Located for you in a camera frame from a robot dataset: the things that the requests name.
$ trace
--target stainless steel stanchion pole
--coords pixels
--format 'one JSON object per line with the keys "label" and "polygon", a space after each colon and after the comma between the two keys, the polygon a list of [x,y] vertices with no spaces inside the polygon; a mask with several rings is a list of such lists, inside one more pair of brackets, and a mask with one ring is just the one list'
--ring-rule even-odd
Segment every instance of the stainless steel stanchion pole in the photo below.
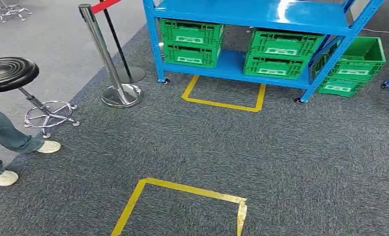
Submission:
{"label": "stainless steel stanchion pole", "polygon": [[115,64],[112,61],[106,42],[104,41],[99,24],[91,11],[90,4],[81,4],[78,6],[80,13],[89,28],[91,37],[96,45],[102,61],[104,62],[110,74],[113,86],[108,87],[102,92],[102,101],[111,107],[123,108],[135,105],[142,97],[142,91],[135,85],[122,84]]}

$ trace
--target stanchion base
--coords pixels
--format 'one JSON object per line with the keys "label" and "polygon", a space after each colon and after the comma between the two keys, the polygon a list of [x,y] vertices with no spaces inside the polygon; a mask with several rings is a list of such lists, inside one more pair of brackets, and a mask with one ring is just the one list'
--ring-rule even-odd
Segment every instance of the stanchion base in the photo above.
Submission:
{"label": "stanchion base", "polygon": [[142,90],[135,85],[122,84],[124,97],[121,98],[121,93],[113,86],[108,87],[102,92],[102,101],[111,107],[124,108],[130,107],[139,102],[142,97]]}
{"label": "stanchion base", "polygon": [[122,84],[133,84],[145,78],[145,71],[139,67],[129,67],[130,74],[132,75],[131,79],[129,79],[128,73],[124,67],[117,68],[116,70],[118,71],[120,82]]}

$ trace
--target stool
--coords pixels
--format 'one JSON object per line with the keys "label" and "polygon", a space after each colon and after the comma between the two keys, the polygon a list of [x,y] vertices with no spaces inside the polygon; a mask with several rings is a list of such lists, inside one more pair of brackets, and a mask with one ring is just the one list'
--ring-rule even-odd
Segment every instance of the stool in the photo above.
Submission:
{"label": "stool", "polygon": [[[32,82],[39,75],[38,66],[31,60],[18,57],[0,58],[0,92],[6,92],[19,89],[26,99],[31,102],[32,107],[25,115],[25,127],[40,128],[44,138],[49,138],[51,134],[47,133],[45,128],[54,127],[64,121],[72,122],[74,126],[80,125],[78,121],[71,118],[71,114],[77,106],[62,101],[40,102],[36,97],[29,94],[22,86]],[[51,110],[49,105],[61,104],[58,109]],[[40,110],[42,115],[32,116],[32,112]]]}
{"label": "stool", "polygon": [[21,18],[21,21],[24,21],[26,19],[21,15],[21,12],[25,11],[28,15],[32,14],[32,12],[30,12],[28,9],[20,7],[16,4],[7,4],[5,3],[5,0],[0,0],[0,2],[4,6],[0,7],[0,19],[2,23],[7,22],[5,19],[3,19],[6,16],[17,15],[19,18]]}

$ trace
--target white cable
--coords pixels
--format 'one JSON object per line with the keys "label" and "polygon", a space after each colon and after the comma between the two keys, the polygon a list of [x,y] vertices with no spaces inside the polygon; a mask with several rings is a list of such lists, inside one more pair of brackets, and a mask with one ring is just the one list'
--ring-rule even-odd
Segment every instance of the white cable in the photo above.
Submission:
{"label": "white cable", "polygon": [[389,33],[389,31],[379,31],[379,30],[372,30],[372,29],[363,29],[370,32],[376,32],[376,33]]}

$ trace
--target stanchion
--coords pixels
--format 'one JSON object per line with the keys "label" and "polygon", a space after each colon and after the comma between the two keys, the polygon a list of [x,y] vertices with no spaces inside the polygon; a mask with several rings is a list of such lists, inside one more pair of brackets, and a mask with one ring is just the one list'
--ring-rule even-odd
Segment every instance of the stanchion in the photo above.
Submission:
{"label": "stanchion", "polygon": [[91,10],[90,4],[79,5],[80,13],[89,28],[91,37],[96,45],[102,60],[109,71],[113,86],[108,87],[102,93],[102,101],[109,106],[123,108],[135,105],[142,97],[142,91],[135,85],[122,83],[118,71],[112,61],[111,55],[107,50],[99,24]]}
{"label": "stanchion", "polygon": [[106,16],[107,23],[109,24],[110,31],[112,32],[113,39],[115,40],[116,47],[118,48],[120,58],[123,62],[123,68],[118,68],[118,74],[120,81],[123,84],[132,84],[138,82],[145,78],[145,71],[139,67],[128,66],[125,55],[123,54],[122,47],[120,46],[118,36],[116,35],[115,27],[113,26],[112,19],[110,18],[109,12],[107,8],[103,9],[104,15]]}

